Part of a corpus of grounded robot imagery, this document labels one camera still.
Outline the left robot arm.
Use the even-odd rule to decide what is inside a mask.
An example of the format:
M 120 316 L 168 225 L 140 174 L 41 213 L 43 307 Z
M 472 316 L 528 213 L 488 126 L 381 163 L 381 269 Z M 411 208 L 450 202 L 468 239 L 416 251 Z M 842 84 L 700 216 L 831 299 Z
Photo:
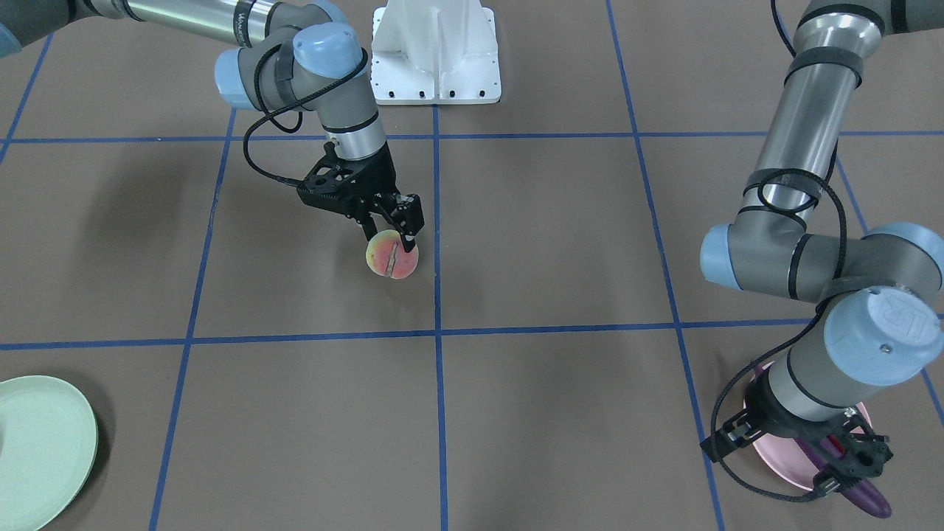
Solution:
M 859 404 L 911 380 L 942 352 L 933 303 L 942 292 L 942 238 L 891 223 L 847 237 L 830 187 L 839 132 L 864 61 L 892 35 L 938 30 L 940 1 L 813 1 L 765 144 L 732 224 L 713 226 L 699 265 L 717 285 L 811 302 L 811 322 L 749 362 L 712 407 L 701 450 L 724 464 L 764 436 L 801 440 L 822 460 L 808 503 L 882 474 L 892 457 Z

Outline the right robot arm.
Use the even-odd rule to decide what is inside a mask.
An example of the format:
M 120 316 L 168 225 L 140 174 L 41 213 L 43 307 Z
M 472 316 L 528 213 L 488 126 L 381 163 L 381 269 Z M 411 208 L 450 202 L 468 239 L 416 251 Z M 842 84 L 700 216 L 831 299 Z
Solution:
M 215 82 L 227 104 L 262 114 L 243 135 L 253 171 L 294 188 L 310 207 L 355 221 L 368 242 L 380 236 L 374 218 L 381 216 L 398 238 L 395 249 L 416 255 L 421 200 L 398 189 L 369 57 L 339 7 L 328 1 L 4 1 L 2 56 L 91 17 L 143 21 L 232 44 L 217 58 Z M 327 137 L 323 157 L 303 179 L 263 170 L 249 153 L 252 134 L 289 112 L 313 112 Z

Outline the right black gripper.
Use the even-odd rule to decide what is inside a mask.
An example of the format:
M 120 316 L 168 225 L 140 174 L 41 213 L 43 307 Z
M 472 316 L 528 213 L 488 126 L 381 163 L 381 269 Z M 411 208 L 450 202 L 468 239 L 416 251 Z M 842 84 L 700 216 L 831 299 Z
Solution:
M 386 142 L 363 160 L 343 159 L 334 142 L 326 142 L 323 157 L 296 186 L 296 192 L 310 207 L 352 219 L 368 240 L 378 233 L 373 215 L 381 216 L 399 232 L 405 253 L 414 251 L 416 235 L 425 224 L 420 196 L 399 192 Z

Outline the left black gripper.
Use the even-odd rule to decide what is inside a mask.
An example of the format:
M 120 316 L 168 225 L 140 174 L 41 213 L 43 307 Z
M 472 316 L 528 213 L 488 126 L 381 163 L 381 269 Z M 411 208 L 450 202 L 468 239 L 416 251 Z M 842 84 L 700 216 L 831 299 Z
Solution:
M 714 430 L 711 436 L 704 438 L 699 447 L 712 462 L 721 464 L 740 486 L 763 496 L 772 496 L 773 492 L 742 480 L 724 462 L 731 453 L 752 446 L 765 434 L 792 440 L 803 438 L 819 446 L 826 460 L 841 473 L 863 479 L 880 476 L 886 462 L 893 457 L 888 437 L 875 433 L 862 414 L 839 412 L 823 421 L 802 419 L 775 400 L 768 383 L 750 383 L 746 387 L 743 409 Z M 827 451 L 830 437 L 839 441 L 840 457 Z

